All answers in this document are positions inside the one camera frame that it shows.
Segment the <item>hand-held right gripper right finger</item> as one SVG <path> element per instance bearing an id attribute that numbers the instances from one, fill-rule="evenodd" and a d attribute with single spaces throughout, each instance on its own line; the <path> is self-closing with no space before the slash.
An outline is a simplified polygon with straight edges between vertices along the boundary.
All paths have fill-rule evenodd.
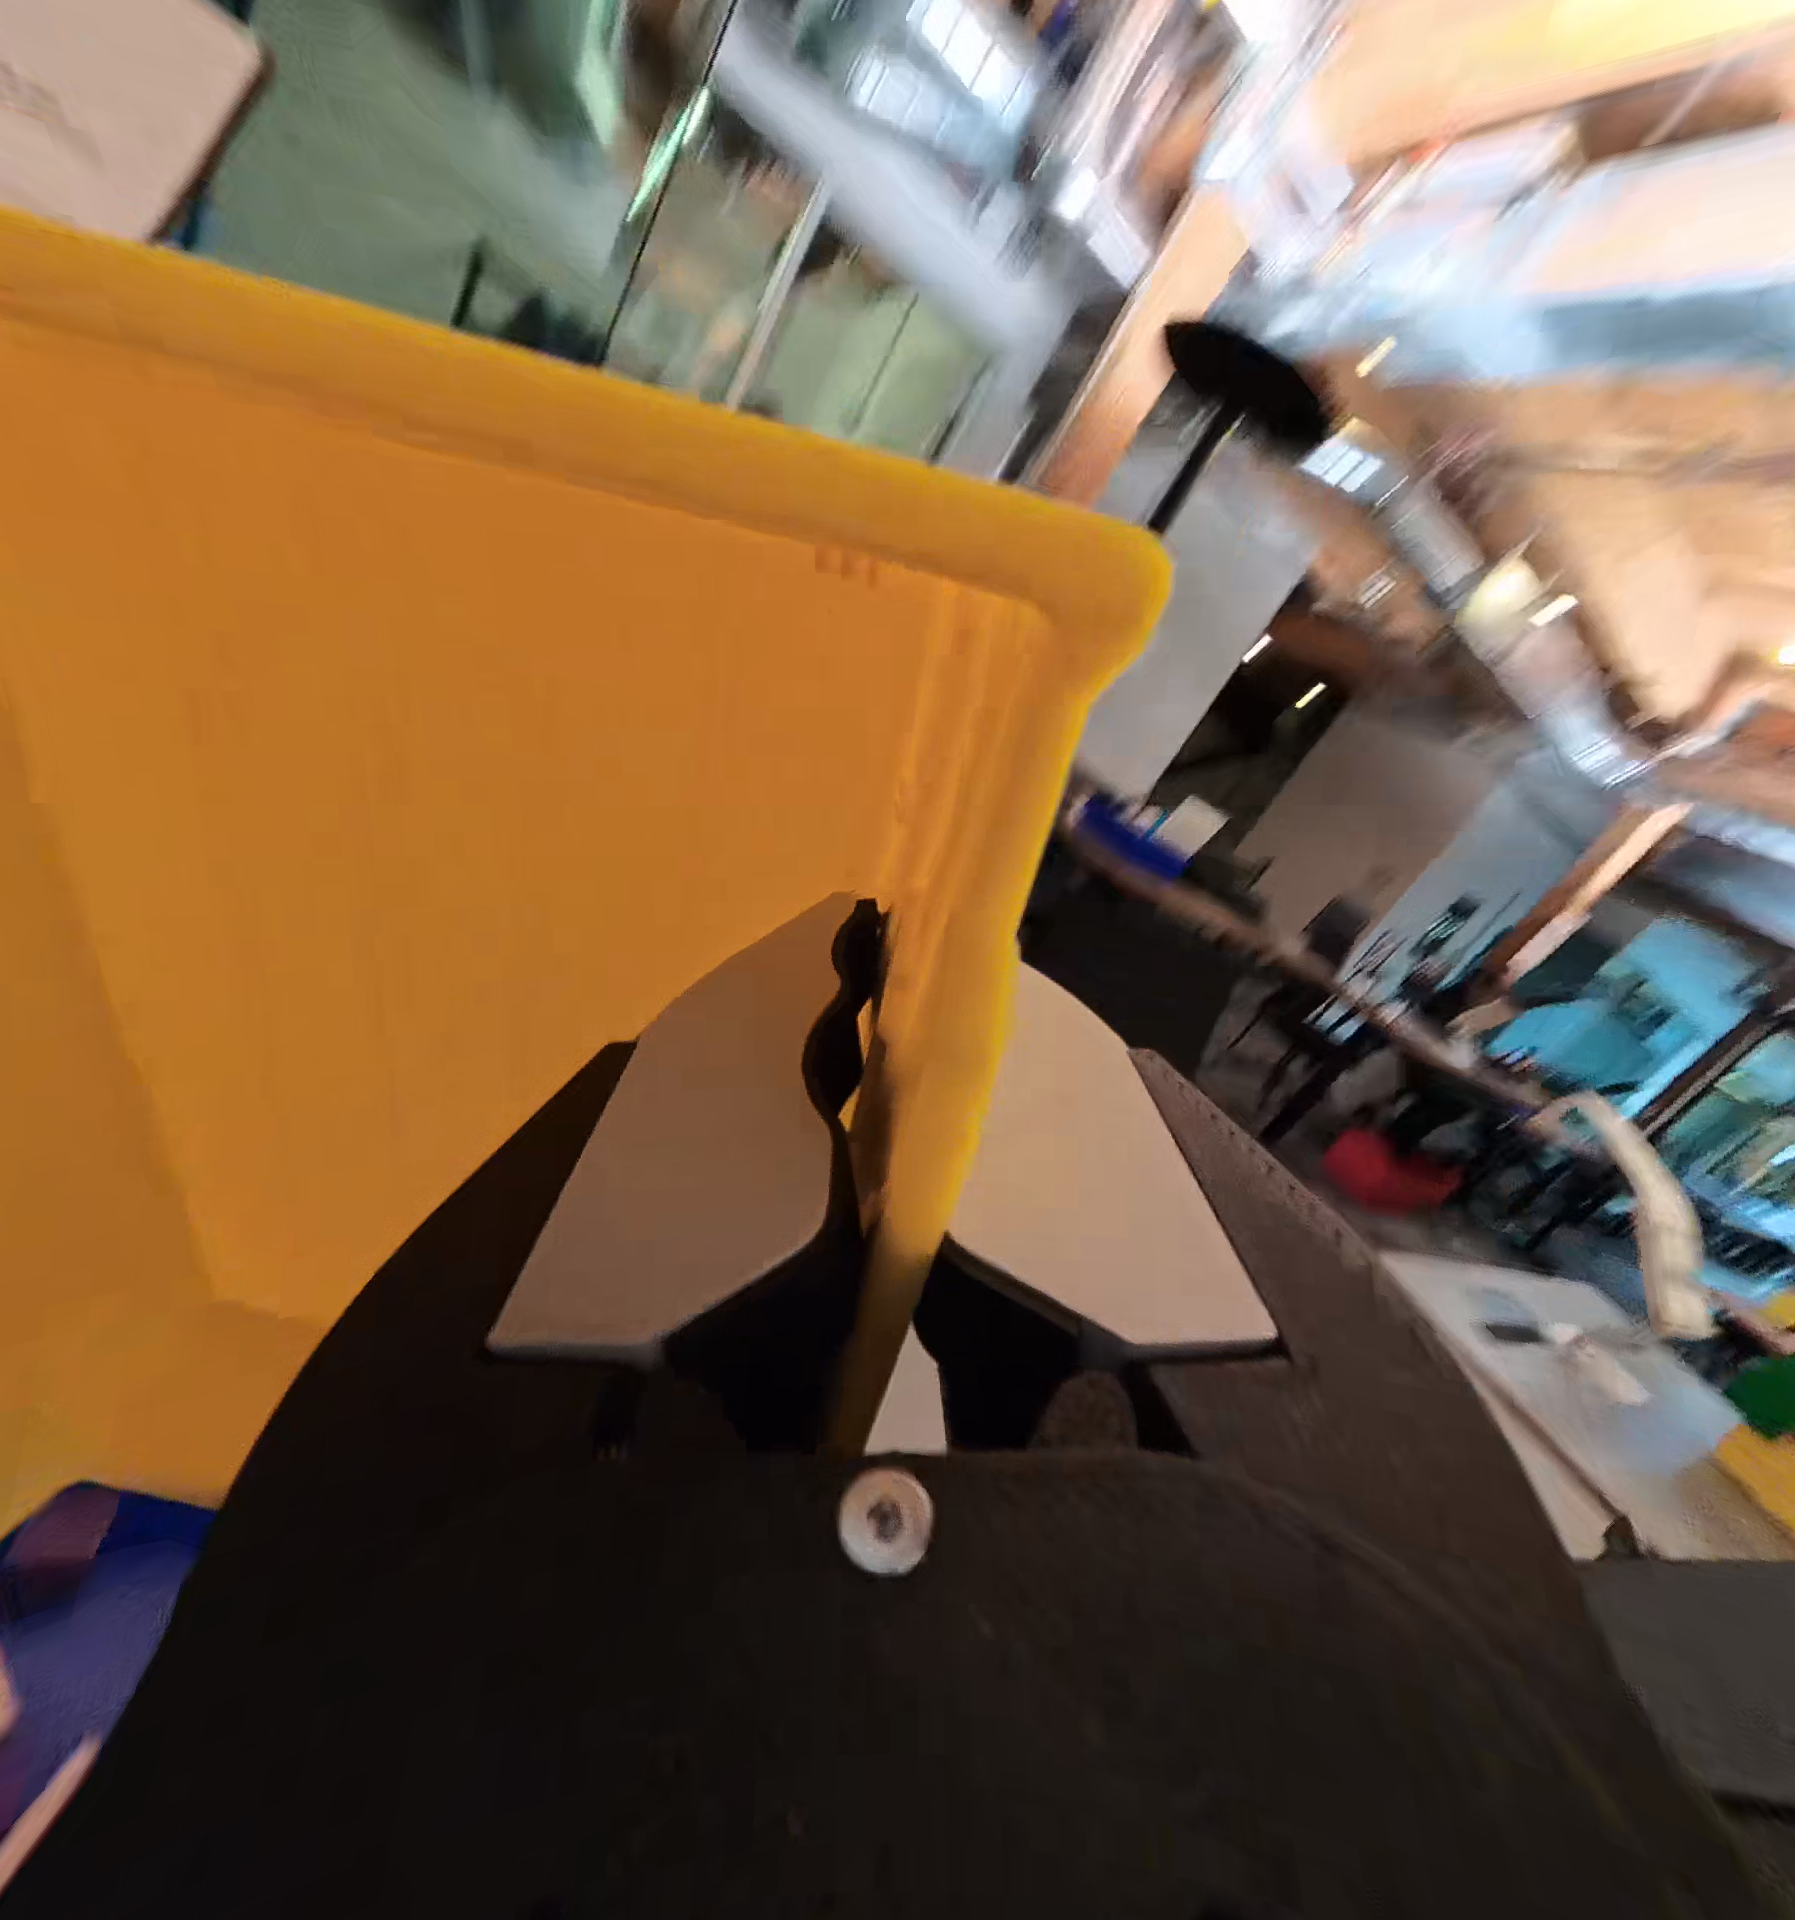
<path id="1" fill-rule="evenodd" d="M 960 1451 L 1026 1447 L 1058 1390 L 1088 1371 L 1280 1351 L 1132 1050 L 1024 963 L 914 1332 Z"/>

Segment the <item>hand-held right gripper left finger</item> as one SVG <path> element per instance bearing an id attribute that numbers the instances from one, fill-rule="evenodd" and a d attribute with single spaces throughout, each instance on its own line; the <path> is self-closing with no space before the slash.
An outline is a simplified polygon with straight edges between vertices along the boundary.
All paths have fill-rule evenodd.
<path id="1" fill-rule="evenodd" d="M 762 1451 L 812 1451 L 862 1297 L 846 1107 L 884 914 L 834 894 L 696 980 L 632 1045 L 487 1349 L 668 1374 Z"/>

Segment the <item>yellow plastic box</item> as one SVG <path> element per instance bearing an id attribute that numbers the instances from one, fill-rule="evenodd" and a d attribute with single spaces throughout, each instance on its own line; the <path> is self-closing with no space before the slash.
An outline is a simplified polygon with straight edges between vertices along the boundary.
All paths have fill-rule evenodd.
<path id="1" fill-rule="evenodd" d="M 1098 693 L 1086 507 L 0 206 L 0 1535 L 221 1499 L 606 1044 L 888 912 L 870 1421 Z"/>

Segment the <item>blue plastic box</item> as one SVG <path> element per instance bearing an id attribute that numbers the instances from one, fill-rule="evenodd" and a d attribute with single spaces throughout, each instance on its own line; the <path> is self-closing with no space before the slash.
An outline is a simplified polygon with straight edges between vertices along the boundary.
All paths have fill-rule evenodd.
<path id="1" fill-rule="evenodd" d="M 1162 833 L 1152 833 L 1150 827 L 1134 826 L 1120 806 L 1102 792 L 1084 797 L 1070 826 L 1074 835 L 1092 851 L 1160 882 L 1176 882 L 1186 875 L 1196 856 L 1176 848 Z"/>
<path id="2" fill-rule="evenodd" d="M 119 1491 L 81 1593 L 3 1636 L 23 1716 L 0 1741 L 0 1856 L 37 1833 L 117 1726 L 217 1519 L 207 1504 Z"/>

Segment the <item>red container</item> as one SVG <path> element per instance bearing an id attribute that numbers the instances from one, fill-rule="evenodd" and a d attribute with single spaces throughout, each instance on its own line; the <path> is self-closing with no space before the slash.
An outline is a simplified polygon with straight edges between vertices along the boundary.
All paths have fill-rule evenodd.
<path id="1" fill-rule="evenodd" d="M 1398 1148 L 1370 1124 L 1342 1129 L 1326 1148 L 1320 1172 L 1342 1197 L 1380 1216 L 1438 1212 L 1464 1183 L 1462 1165 Z"/>

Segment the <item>small white stand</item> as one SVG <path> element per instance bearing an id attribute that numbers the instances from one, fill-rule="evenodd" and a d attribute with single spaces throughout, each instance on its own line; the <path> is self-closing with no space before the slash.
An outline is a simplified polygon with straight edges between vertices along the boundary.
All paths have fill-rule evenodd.
<path id="1" fill-rule="evenodd" d="M 1616 1406 L 1646 1406 L 1650 1387 L 1624 1366 L 1612 1349 L 1572 1321 L 1540 1315 L 1512 1315 L 1492 1310 L 1480 1319 L 1480 1330 L 1502 1345 L 1542 1348 L 1560 1357 L 1564 1369 L 1582 1384 L 1582 1390 Z"/>

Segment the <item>white table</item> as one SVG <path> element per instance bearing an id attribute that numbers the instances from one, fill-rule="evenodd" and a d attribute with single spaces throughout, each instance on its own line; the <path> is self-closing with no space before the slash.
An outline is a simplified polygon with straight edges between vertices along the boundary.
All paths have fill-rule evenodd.
<path id="1" fill-rule="evenodd" d="M 1390 1251 L 1384 1261 L 1482 1396 L 1574 1560 L 1594 1561 L 1624 1538 L 1664 1561 L 1795 1564 L 1794 1540 L 1718 1465 L 1716 1447 L 1740 1427 L 1726 1396 L 1602 1292 L 1474 1259 Z M 1614 1406 L 1556 1354 L 1490 1339 L 1480 1330 L 1490 1310 L 1580 1325 L 1652 1402 Z"/>

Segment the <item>pale curved board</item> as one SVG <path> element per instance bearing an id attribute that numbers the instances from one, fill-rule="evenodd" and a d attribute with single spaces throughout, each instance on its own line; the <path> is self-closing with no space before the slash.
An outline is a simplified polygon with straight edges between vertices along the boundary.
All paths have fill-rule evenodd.
<path id="1" fill-rule="evenodd" d="M 1554 1145 L 1572 1148 L 1588 1169 L 1610 1169 L 1630 1187 L 1632 1243 L 1654 1334 L 1676 1341 L 1710 1337 L 1716 1308 L 1704 1282 L 1700 1216 L 1652 1139 L 1590 1090 L 1548 1099 L 1530 1128 Z"/>

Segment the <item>printed instruction sheet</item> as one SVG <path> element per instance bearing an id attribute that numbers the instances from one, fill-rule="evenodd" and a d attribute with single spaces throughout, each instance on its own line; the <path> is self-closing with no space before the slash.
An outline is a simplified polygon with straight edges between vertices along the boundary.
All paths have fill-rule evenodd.
<path id="1" fill-rule="evenodd" d="M 1795 1561 L 1582 1561 L 1654 1727 L 1718 1800 L 1795 1813 Z"/>

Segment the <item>white panel with dark frame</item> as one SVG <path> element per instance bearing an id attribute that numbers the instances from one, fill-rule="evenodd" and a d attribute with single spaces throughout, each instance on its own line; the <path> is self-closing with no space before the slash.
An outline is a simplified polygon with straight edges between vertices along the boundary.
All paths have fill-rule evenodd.
<path id="1" fill-rule="evenodd" d="M 0 1 L 0 208 L 131 242 L 191 208 L 273 72 L 251 3 Z"/>

